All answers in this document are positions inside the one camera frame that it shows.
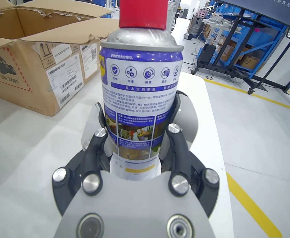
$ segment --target barcode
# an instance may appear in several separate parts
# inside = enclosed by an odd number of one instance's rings
[[[67,94],[64,98],[62,98],[60,100],[60,103],[63,103],[65,100],[67,100],[69,96],[70,96],[70,94]]]
[[[67,91],[67,90],[70,88],[70,86],[72,86],[73,84],[76,83],[76,81],[77,81],[77,80],[74,80],[71,84],[69,84],[69,85],[68,85],[65,89],[63,89],[61,92],[64,93],[65,91]]]
[[[48,74],[51,75],[53,74],[55,71],[58,71],[61,67],[64,67],[66,64],[63,63],[61,66],[58,66],[57,68],[53,69],[52,71],[50,71]]]
[[[96,58],[96,48],[91,49],[91,56],[92,56],[92,60],[94,60]]]
[[[76,87],[75,87],[75,91],[77,91],[79,89],[79,87],[82,85],[83,83],[79,83]]]
[[[67,84],[69,84],[71,81],[73,81],[75,78],[77,78],[77,75],[73,76],[69,81],[67,81],[66,83],[64,83],[62,86],[60,86],[60,89],[65,88],[65,86]]]

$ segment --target silver can top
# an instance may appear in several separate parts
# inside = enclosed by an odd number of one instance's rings
[[[168,31],[147,28],[115,30],[106,41],[101,42],[101,46],[112,49],[153,52],[181,52],[184,49],[182,45],[177,45]]]

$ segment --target black metal frame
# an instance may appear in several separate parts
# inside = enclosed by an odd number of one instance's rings
[[[287,31],[287,34],[286,34],[286,37],[288,39],[290,39],[290,36],[289,36],[289,28],[288,28],[288,31]],[[281,85],[281,84],[278,84],[278,83],[275,83],[275,82],[272,82],[270,80],[267,80],[267,76],[273,71],[273,69],[275,68],[275,66],[279,63],[279,61],[283,58],[283,56],[285,55],[285,53],[287,52],[287,50],[289,49],[290,47],[290,41],[288,42],[287,46],[284,48],[284,50],[282,51],[282,53],[280,54],[280,56],[277,58],[277,60],[274,62],[274,64],[271,66],[271,68],[267,71],[267,73],[263,76],[263,78],[260,78],[258,76],[253,76],[252,78],[259,81],[259,83],[253,83],[253,84],[249,84],[250,85],[250,88],[249,90],[247,91],[248,94],[252,94],[254,92],[254,89],[255,88],[260,88],[263,87],[262,84],[268,84],[268,85],[271,85],[273,87],[276,87],[276,88],[279,88],[282,90],[282,92],[286,93],[286,94],[289,94],[287,91],[289,90],[289,87],[290,87],[290,81],[286,84],[286,85]]]
[[[248,94],[252,94],[254,92],[255,88],[258,88],[258,89],[261,89],[261,90],[267,92],[267,89],[262,84],[271,85],[273,87],[281,89],[284,93],[287,93],[287,91],[289,90],[289,87],[290,87],[290,81],[286,85],[281,85],[281,84],[275,83],[273,81],[267,80],[266,78],[272,72],[272,70],[278,64],[278,62],[282,59],[282,57],[284,56],[284,54],[286,53],[286,51],[290,47],[290,42],[287,44],[286,48],[283,50],[281,55],[278,57],[278,59],[275,61],[275,63],[271,66],[271,68],[268,70],[268,72],[264,75],[264,77],[258,77],[258,76],[255,76],[255,75],[252,77],[253,80],[259,81],[259,83],[256,83],[256,82],[252,81],[250,78],[248,78],[248,75],[244,71],[239,70],[238,68],[236,68],[234,66],[234,62],[238,59],[240,53],[243,51],[243,48],[247,44],[247,42],[248,42],[249,38],[251,37],[252,33],[254,32],[255,28],[258,27],[258,26],[265,26],[265,27],[269,27],[270,28],[270,26],[260,22],[261,15],[257,15],[256,19],[249,19],[249,18],[246,18],[246,17],[243,16],[244,12],[245,12],[245,10],[241,9],[239,14],[236,16],[234,24],[233,24],[233,26],[232,26],[227,38],[225,39],[225,41],[224,41],[224,43],[222,45],[222,48],[220,49],[220,51],[219,51],[216,59],[214,60],[213,64],[197,61],[196,68],[195,68],[195,70],[193,70],[191,72],[191,74],[195,75],[199,68],[204,68],[204,69],[212,70],[214,72],[218,72],[218,73],[223,73],[223,74],[229,75],[229,76],[231,76],[231,78],[237,77],[237,78],[243,79],[250,86],[250,88],[249,88],[249,90],[247,92]],[[253,22],[253,24],[250,25],[248,23],[244,23],[243,21]],[[229,65],[226,66],[226,67],[217,65],[219,60],[220,60],[220,58],[221,58],[221,56],[222,56],[222,54],[224,53],[225,48],[227,47],[227,45],[231,41],[231,38],[232,38],[235,30],[237,29],[238,25],[247,26],[250,29],[249,29],[247,35],[245,36],[245,38],[243,39],[242,43],[240,44],[237,52],[233,56],[233,58],[232,58],[231,62],[229,63]]]

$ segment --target spray can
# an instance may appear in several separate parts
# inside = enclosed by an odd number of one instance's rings
[[[101,43],[111,173],[129,180],[160,174],[158,153],[182,65],[183,46],[166,31],[168,0],[120,0],[119,29]]]

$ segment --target yellow label strip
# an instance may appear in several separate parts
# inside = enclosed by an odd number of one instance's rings
[[[230,192],[237,198],[245,210],[252,216],[257,224],[262,228],[268,237],[283,237],[272,221],[257,206],[257,204],[247,195],[239,184],[227,173]]]
[[[151,165],[150,167],[144,168],[144,169],[130,169],[130,168],[125,168],[125,171],[128,173],[133,173],[133,174],[140,174],[143,172],[147,172],[149,170],[152,170],[155,167],[155,163]]]

